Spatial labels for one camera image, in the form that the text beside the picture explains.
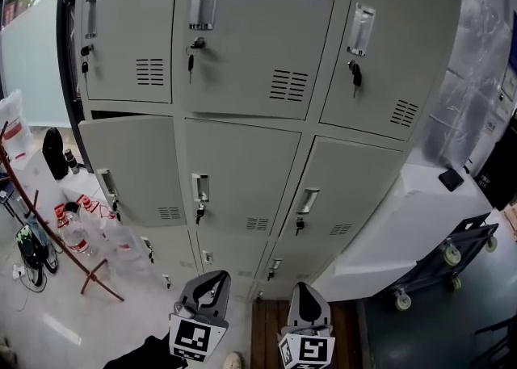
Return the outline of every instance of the metal locker cabinet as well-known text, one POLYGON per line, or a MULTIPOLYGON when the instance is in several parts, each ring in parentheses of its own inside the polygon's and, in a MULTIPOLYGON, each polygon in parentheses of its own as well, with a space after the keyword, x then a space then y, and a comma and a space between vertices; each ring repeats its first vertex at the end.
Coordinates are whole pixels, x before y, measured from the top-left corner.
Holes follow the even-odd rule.
POLYGON ((204 273, 228 271, 232 277, 232 297, 244 300, 253 285, 267 242, 222 233, 198 232, 197 238, 204 273))
POLYGON ((251 294, 250 300, 265 299, 265 300, 290 300, 292 298, 292 291, 296 286, 297 281, 270 281, 260 282, 251 294))
POLYGON ((282 238, 342 249, 384 198, 404 157, 392 149, 317 136, 282 238), (304 228, 297 236, 299 218, 304 228))
POLYGON ((336 245, 282 238, 275 244, 259 278, 263 283, 308 281, 311 275, 319 271, 339 251, 340 247, 336 245), (272 270, 274 275, 268 281, 272 270))
POLYGON ((151 244, 157 273, 168 275, 172 284, 179 290, 183 289, 188 280, 198 276, 187 227, 136 225, 132 226, 132 229, 140 237, 148 239, 151 244))
POLYGON ((170 103, 174 0, 82 0, 80 6, 82 46, 94 45, 88 99, 170 103))
MULTIPOLYGON (((183 24, 183 105, 189 111, 305 118, 334 0, 216 0, 213 29, 183 24), (185 49, 197 37, 191 83, 185 49)), ((191 11, 195 0, 187 4, 191 11)))
POLYGON ((300 133, 186 120, 194 212, 208 193, 199 231, 266 237, 271 231, 300 133), (206 181, 196 176, 206 175, 206 181))
POLYGON ((79 129, 106 200, 113 200, 111 189, 118 194, 123 221, 186 224, 171 117, 82 121, 79 129))
POLYGON ((457 23, 459 3, 351 0, 321 122, 408 140, 434 80, 440 78, 437 72, 442 66, 445 70, 444 57, 452 46, 448 35, 452 22, 457 23), (358 4, 364 10, 364 24, 356 26, 357 32, 351 37, 358 4), (347 47, 365 48, 362 41, 368 40, 364 36, 368 34, 368 20, 372 21, 372 32, 366 53, 356 56, 347 47), (359 37, 357 44, 354 35, 359 37), (355 93, 350 61, 355 61, 362 73, 361 87, 355 93))

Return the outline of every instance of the shoe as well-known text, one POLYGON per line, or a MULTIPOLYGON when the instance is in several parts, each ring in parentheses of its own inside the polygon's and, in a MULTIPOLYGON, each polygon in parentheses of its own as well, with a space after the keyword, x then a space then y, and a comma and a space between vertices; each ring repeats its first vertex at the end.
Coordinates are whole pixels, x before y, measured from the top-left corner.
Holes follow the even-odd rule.
POLYGON ((226 356, 223 369, 243 369, 242 358, 239 353, 232 352, 226 356))

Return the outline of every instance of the red cap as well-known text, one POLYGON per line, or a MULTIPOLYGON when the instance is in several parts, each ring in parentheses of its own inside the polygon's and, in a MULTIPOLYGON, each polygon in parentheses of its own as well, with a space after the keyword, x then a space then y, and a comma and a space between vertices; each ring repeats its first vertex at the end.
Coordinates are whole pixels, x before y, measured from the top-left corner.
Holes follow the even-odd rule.
POLYGON ((59 204, 54 208, 54 212, 56 213, 56 217, 58 220, 62 220, 65 218, 65 205, 59 204))
POLYGON ((91 205, 91 199, 84 196, 84 197, 82 197, 82 203, 84 204, 84 208, 89 208, 91 205))

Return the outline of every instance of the window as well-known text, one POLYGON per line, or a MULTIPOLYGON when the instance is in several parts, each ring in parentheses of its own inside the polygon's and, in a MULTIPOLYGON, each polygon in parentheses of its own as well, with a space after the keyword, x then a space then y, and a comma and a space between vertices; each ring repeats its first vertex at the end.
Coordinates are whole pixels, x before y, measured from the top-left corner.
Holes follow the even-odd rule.
MULTIPOLYGON (((68 12, 73 18, 73 8, 68 12)), ((0 32, 3 92, 22 91, 23 114, 37 145, 41 146, 49 127, 56 127, 64 149, 71 148, 82 162, 61 85, 56 17, 57 0, 4 0, 0 32)))

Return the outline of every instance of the caster wheel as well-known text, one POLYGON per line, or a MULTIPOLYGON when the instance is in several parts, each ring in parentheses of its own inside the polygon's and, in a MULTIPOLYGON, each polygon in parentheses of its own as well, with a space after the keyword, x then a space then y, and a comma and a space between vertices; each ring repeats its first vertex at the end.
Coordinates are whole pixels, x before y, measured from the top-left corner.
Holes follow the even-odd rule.
POLYGON ((395 299, 395 307, 399 312, 405 312, 411 307, 411 298, 406 294, 397 295, 395 299))
POLYGON ((461 261, 461 253, 454 245, 448 245, 443 251, 443 260, 449 266, 457 266, 461 261))
POLYGON ((451 277, 451 283, 454 291, 458 291, 461 289, 461 280, 459 275, 453 275, 451 277))
POLYGON ((498 248, 498 239, 492 236, 485 244, 486 251, 493 253, 498 248))

